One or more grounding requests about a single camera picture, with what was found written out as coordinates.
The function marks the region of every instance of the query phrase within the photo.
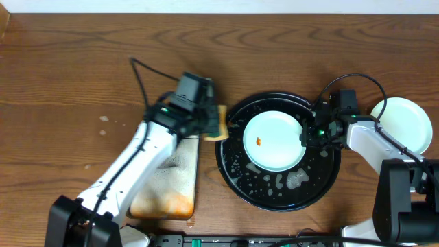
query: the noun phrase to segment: cable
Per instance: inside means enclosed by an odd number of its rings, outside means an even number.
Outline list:
[[[358,239],[353,237],[302,237],[300,239],[289,239],[281,242],[277,242],[268,247],[281,247],[286,246],[287,244],[297,244],[300,242],[344,242],[344,243],[353,243],[353,244],[368,244],[373,246],[383,246],[383,247],[401,247],[398,244],[392,244],[388,242],[381,242],[377,240],[370,239]]]
[[[302,233],[303,233],[304,231],[313,231],[313,232],[316,232],[315,230],[313,230],[313,229],[311,229],[311,228],[305,228],[305,229],[300,230],[300,232],[297,233],[297,235],[296,235],[295,238],[298,239],[298,238],[302,235]],[[296,246],[297,246],[297,247],[301,247],[301,244],[296,243]]]
[[[171,78],[173,80],[177,80],[177,78],[172,77],[170,75],[167,75],[165,73],[162,73],[160,71],[157,71],[149,66],[147,66],[146,64],[140,62],[139,60],[137,60],[136,58],[130,58],[130,63],[132,66],[132,70],[134,71],[134,74],[136,76],[137,82],[139,83],[139,87],[140,90],[142,92],[142,96],[143,96],[143,101],[145,102],[145,110],[148,110],[150,108],[149,104],[148,104],[148,99],[147,99],[147,95],[146,95],[146,91],[145,91],[145,87],[143,86],[142,80],[140,78],[139,72],[136,69],[136,65],[135,63],[145,67],[146,69],[149,69],[152,72],[155,72],[159,75],[163,75],[167,78]],[[95,207],[93,208],[93,211],[91,212],[91,216],[90,216],[90,220],[88,221],[88,228],[87,228],[87,233],[85,235],[84,238],[84,247],[87,247],[90,243],[90,239],[91,239],[91,230],[93,228],[93,221],[96,218],[96,214],[97,214],[97,210],[99,209],[99,206],[102,203],[102,200],[104,200],[104,198],[106,197],[106,194],[108,192],[108,190],[110,190],[111,185],[116,181],[117,177],[119,177],[119,175],[124,171],[124,169],[131,163],[131,161],[136,157],[136,155],[141,151],[140,147],[143,147],[143,145],[146,142],[147,139],[147,134],[148,134],[148,130],[150,128],[150,125],[147,124],[146,125],[146,130],[145,130],[145,135],[143,136],[142,142],[140,143],[140,145],[138,146],[138,148],[136,149],[136,151],[134,151],[134,153],[130,156],[130,158],[119,168],[119,170],[116,172],[116,174],[110,179],[110,181],[108,181],[107,185],[104,187],[104,189],[101,191],[99,198],[97,199],[97,202],[95,204]]]
[[[322,99],[323,94],[328,90],[328,88],[329,88],[330,86],[332,86],[332,84],[334,84],[334,83],[337,82],[338,80],[341,80],[341,79],[343,79],[343,78],[347,78],[347,77],[351,77],[351,76],[361,76],[361,77],[364,77],[364,78],[368,78],[369,80],[371,80],[372,82],[374,82],[374,83],[379,87],[379,90],[381,90],[381,93],[383,94],[383,97],[384,97],[384,105],[383,105],[383,108],[381,109],[381,111],[380,111],[379,114],[378,114],[377,120],[375,120],[375,124],[374,124],[375,130],[376,130],[376,131],[377,131],[377,132],[378,132],[378,133],[379,133],[379,134],[380,134],[380,135],[381,135],[386,141],[388,141],[390,144],[392,144],[394,147],[396,147],[396,148],[401,152],[401,154],[405,154],[405,155],[407,155],[409,158],[411,158],[412,160],[414,160],[414,162],[415,162],[416,164],[418,164],[418,165],[423,169],[423,171],[426,173],[427,177],[428,177],[428,178],[430,179],[430,181],[433,183],[435,189],[439,191],[439,182],[438,182],[438,180],[434,177],[434,175],[432,174],[432,172],[430,171],[430,169],[429,169],[429,167],[428,167],[429,163],[428,163],[427,161],[420,161],[417,157],[415,157],[414,155],[410,154],[410,153],[408,152],[407,147],[401,147],[398,143],[396,143],[395,141],[393,141],[390,137],[388,137],[386,134],[384,134],[384,133],[381,131],[382,127],[378,127],[379,119],[380,119],[381,116],[384,114],[384,110],[385,110],[385,108],[386,108],[386,106],[387,106],[387,95],[385,94],[384,88],[380,85],[380,83],[379,83],[376,79],[370,77],[369,75],[364,75],[364,74],[362,74],[362,73],[350,73],[350,74],[347,74],[347,75],[342,75],[342,76],[336,78],[335,80],[333,80],[332,82],[330,82],[330,83],[329,83],[329,84],[328,84],[328,85],[322,90],[322,92],[319,94],[317,100],[314,102],[313,106],[311,107],[311,110],[314,110],[314,108],[316,107],[317,103]]]

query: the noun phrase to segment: wood grain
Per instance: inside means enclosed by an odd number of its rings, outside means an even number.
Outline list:
[[[13,15],[0,46],[0,245],[41,246],[51,203],[76,197],[131,140],[143,107],[128,56],[174,76],[213,78],[229,107],[276,89],[313,99],[339,75],[367,73],[389,96],[423,107],[438,133],[438,23],[439,16],[419,15]],[[150,99],[175,88],[142,76]],[[356,89],[366,111],[381,100],[361,78],[337,87]],[[439,158],[439,139],[425,156]],[[128,221],[192,235],[335,232],[371,217],[377,179],[361,157],[343,151],[325,197],[297,212],[263,211],[227,187],[214,143],[204,142],[193,218]]]

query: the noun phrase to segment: black cable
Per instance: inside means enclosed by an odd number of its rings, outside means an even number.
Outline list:
[[[388,137],[386,134],[384,134],[381,129],[382,127],[378,127],[378,123],[379,123],[379,119],[381,118],[381,116],[384,114],[384,110],[387,106],[387,95],[385,94],[384,88],[380,85],[380,83],[370,77],[369,75],[364,75],[362,73],[350,73],[347,75],[342,75],[338,78],[336,78],[335,80],[333,80],[332,82],[330,82],[323,90],[322,92],[319,94],[317,100],[314,102],[313,106],[311,107],[311,110],[314,110],[314,108],[316,107],[317,103],[322,99],[323,94],[328,90],[328,88],[330,86],[332,86],[332,84],[334,84],[335,82],[337,82],[338,80],[341,80],[343,78],[347,78],[347,77],[351,77],[351,76],[361,76],[364,78],[368,78],[369,80],[371,80],[372,82],[374,82],[378,87],[379,90],[381,90],[381,93],[383,94],[384,97],[384,105],[383,108],[381,109],[381,111],[378,114],[377,120],[375,121],[374,127],[375,130],[386,140],[388,141],[390,144],[392,144],[394,147],[396,147],[401,154],[405,154],[407,155],[409,158],[411,158],[412,160],[414,160],[415,163],[417,163],[422,169],[423,171],[426,173],[427,177],[430,179],[430,181],[433,183],[434,187],[436,188],[436,190],[439,191],[439,182],[438,180],[433,176],[432,172],[430,171],[429,167],[428,167],[428,162],[425,161],[420,161],[417,157],[415,157],[414,155],[410,154],[407,151],[407,147],[401,147],[398,143],[396,143],[395,141],[393,141],[390,137]]]
[[[300,239],[289,239],[281,242],[277,242],[275,244],[272,244],[268,247],[281,247],[285,246],[287,244],[297,244],[300,242],[333,242],[333,243],[353,243],[353,244],[368,244],[373,246],[383,246],[383,247],[401,247],[398,244],[392,244],[388,242],[381,242],[377,240],[370,240],[370,239],[358,239],[353,237],[302,237]]]
[[[298,238],[302,235],[302,233],[305,232],[305,231],[316,232],[315,230],[313,230],[313,229],[311,229],[311,228],[305,228],[305,229],[300,230],[300,232],[297,233],[297,235],[296,235],[295,238],[298,239]]]
[[[171,78],[173,80],[177,80],[177,78],[172,77],[170,75],[167,75],[165,73],[162,73],[160,71],[157,71],[149,66],[147,66],[146,64],[140,62],[139,60],[137,60],[136,58],[130,58],[130,63],[132,66],[132,70],[134,71],[134,74],[136,76],[137,82],[139,83],[139,87],[140,90],[142,92],[142,96],[143,96],[143,101],[145,102],[145,110],[149,109],[149,104],[148,104],[148,99],[147,99],[147,95],[146,95],[146,91],[145,91],[145,87],[143,86],[142,80],[140,78],[139,72],[136,69],[136,65],[135,63],[145,67],[146,69],[149,69],[152,72],[155,72],[159,75],[163,75],[167,78]],[[99,198],[97,199],[97,202],[95,204],[95,207],[93,208],[93,211],[91,212],[91,216],[90,216],[90,220],[88,221],[88,228],[87,228],[87,233],[85,235],[84,238],[84,247],[87,247],[90,243],[90,239],[91,239],[91,230],[93,228],[93,221],[96,218],[96,214],[97,214],[97,210],[99,209],[99,206],[101,205],[102,201],[104,200],[104,198],[106,197],[106,194],[108,192],[108,190],[110,190],[111,185],[116,181],[116,179],[119,177],[119,175],[124,171],[124,169],[131,163],[131,161],[136,157],[136,155],[142,150],[141,148],[143,147],[143,145],[146,142],[147,139],[147,134],[148,134],[148,130],[150,128],[150,125],[147,124],[146,125],[146,130],[145,130],[145,135],[143,136],[142,142],[141,144],[138,146],[138,148],[136,149],[136,151],[134,151],[134,153],[131,155],[131,157],[119,168],[119,170],[116,172],[116,174],[110,179],[110,181],[107,183],[107,185],[104,187],[104,189],[101,191]]]

